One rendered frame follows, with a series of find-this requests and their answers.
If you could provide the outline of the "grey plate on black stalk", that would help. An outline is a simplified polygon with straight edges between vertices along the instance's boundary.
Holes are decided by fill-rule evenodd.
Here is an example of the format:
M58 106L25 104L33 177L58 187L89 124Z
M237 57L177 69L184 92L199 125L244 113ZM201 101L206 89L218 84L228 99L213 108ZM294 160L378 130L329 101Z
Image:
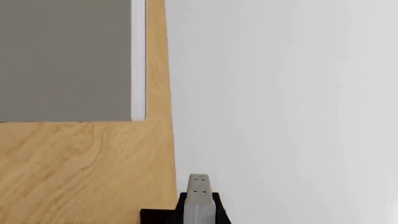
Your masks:
M232 224L217 192L212 192L210 178L191 174L186 192L182 192L175 209L143 208L141 224Z

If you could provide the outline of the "white skirting board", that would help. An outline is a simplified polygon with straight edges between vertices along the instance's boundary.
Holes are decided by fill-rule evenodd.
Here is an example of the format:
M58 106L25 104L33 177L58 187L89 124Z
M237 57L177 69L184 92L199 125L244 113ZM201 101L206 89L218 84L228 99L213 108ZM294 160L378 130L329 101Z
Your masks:
M131 119L146 118L146 0L131 0Z

